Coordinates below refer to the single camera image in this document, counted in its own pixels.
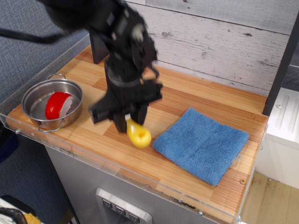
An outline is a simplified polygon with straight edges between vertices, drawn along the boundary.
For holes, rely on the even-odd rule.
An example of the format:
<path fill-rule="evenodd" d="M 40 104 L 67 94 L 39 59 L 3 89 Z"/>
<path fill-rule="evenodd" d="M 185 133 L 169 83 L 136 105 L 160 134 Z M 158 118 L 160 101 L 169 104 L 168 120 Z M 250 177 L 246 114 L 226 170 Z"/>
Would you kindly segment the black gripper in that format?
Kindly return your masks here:
<path fill-rule="evenodd" d="M 90 106 L 89 113 L 93 123 L 110 119 L 120 133 L 126 133 L 126 114 L 143 125 L 149 103 L 162 98 L 163 85 L 157 78 L 144 80 L 142 73 L 135 73 L 130 81 L 123 75 L 132 75 L 134 70 L 108 59 L 104 62 L 107 92 L 97 103 Z"/>

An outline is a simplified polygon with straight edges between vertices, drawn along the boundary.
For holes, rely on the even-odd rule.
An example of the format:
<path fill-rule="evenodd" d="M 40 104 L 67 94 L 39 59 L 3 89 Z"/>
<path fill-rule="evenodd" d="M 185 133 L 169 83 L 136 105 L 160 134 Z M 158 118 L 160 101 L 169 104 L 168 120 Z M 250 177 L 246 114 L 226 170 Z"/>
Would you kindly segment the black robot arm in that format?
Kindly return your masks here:
<path fill-rule="evenodd" d="M 94 123 L 109 119 L 120 133 L 126 115 L 143 124 L 150 102 L 162 97 L 157 78 L 143 72 L 157 59 L 144 19 L 120 0 L 45 0 L 52 21 L 67 31 L 88 30 L 95 63 L 104 60 L 105 96 L 89 109 Z"/>

